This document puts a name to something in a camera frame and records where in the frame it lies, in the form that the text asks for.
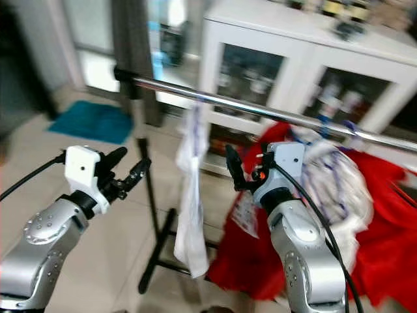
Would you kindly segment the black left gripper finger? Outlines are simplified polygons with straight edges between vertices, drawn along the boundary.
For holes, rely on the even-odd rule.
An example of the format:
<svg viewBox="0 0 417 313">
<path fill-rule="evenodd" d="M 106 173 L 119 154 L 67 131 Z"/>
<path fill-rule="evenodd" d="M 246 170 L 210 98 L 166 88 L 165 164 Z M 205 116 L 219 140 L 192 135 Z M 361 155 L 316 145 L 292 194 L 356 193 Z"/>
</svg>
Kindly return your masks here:
<svg viewBox="0 0 417 313">
<path fill-rule="evenodd" d="M 143 177 L 147 175 L 151 164 L 151 159 L 143 158 L 129 170 L 128 175 L 122 180 L 123 196 L 132 191 Z"/>
<path fill-rule="evenodd" d="M 127 155 L 128 149 L 125 147 L 119 147 L 112 152 L 102 156 L 102 170 L 112 170 Z"/>
</svg>

